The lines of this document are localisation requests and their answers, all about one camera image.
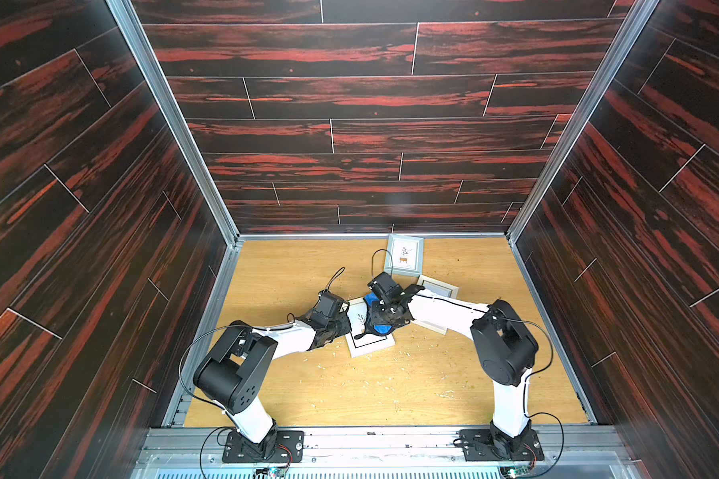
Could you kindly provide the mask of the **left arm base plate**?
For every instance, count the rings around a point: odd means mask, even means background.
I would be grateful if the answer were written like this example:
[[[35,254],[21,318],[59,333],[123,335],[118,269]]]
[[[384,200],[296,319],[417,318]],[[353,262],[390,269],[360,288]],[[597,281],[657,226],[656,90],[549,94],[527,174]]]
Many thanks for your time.
[[[304,455],[303,430],[271,430],[260,443],[255,443],[233,430],[227,436],[222,462],[224,464],[301,463]]]

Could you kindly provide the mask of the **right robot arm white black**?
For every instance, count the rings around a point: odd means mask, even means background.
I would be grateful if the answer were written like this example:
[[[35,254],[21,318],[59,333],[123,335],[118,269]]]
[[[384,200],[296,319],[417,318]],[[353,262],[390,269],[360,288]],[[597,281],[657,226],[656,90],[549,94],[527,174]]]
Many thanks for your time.
[[[391,279],[374,279],[369,289],[375,298],[367,302],[366,335],[390,335],[410,323],[430,323],[460,333],[473,342],[481,368],[493,381],[495,441],[509,446],[529,432],[526,394],[538,343],[509,303],[458,301],[421,285],[404,289]]]

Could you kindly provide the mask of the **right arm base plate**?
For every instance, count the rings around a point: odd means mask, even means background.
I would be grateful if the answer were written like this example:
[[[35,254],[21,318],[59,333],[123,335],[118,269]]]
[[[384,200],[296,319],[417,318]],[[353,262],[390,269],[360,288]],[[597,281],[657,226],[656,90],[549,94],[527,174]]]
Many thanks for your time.
[[[527,429],[515,437],[509,437],[499,430],[461,429],[453,445],[463,451],[467,462],[535,462],[544,459],[544,452],[533,429]]]

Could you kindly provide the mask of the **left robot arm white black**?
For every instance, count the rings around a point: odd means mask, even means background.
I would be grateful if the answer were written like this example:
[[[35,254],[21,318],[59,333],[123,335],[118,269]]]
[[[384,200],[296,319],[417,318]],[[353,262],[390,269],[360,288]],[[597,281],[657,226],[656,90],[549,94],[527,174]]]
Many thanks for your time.
[[[312,311],[279,327],[252,327],[235,321],[195,369],[193,385],[231,418],[247,443],[270,448],[277,425],[259,394],[272,362],[321,348],[351,331],[345,307],[333,317]]]

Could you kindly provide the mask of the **blue microfiber cloth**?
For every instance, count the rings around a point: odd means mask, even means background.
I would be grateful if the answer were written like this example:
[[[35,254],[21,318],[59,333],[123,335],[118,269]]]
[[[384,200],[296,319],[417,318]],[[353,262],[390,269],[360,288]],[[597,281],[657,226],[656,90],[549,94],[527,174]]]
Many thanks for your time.
[[[387,307],[374,293],[365,295],[363,301],[367,306],[367,315],[363,323],[363,335],[391,335],[395,330],[395,326],[393,321],[389,319]]]

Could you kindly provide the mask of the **cream picture frame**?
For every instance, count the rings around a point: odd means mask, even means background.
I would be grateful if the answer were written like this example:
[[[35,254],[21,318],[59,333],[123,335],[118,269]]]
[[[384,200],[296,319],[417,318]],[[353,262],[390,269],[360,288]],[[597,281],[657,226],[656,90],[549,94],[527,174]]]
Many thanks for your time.
[[[456,299],[459,294],[459,287],[456,285],[439,281],[427,275],[420,275],[417,278],[417,285],[423,287],[425,289],[423,295],[429,297],[435,303],[441,303],[443,299]],[[441,321],[431,321],[430,319],[416,317],[415,323],[440,335],[447,333],[447,327]]]
[[[365,335],[360,339],[356,339],[356,336],[365,330],[365,319],[367,318],[368,310],[365,300],[361,297],[359,299],[351,299],[349,302],[348,318],[352,331],[346,335],[346,339],[351,357],[353,358],[395,345],[395,339],[392,335]]]

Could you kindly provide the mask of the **light green picture frame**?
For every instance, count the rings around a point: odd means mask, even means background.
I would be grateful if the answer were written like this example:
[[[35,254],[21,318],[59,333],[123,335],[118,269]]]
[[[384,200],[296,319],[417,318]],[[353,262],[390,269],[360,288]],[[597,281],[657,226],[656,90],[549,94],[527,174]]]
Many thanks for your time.
[[[424,238],[390,235],[383,270],[390,275],[418,277],[423,272],[424,247]]]

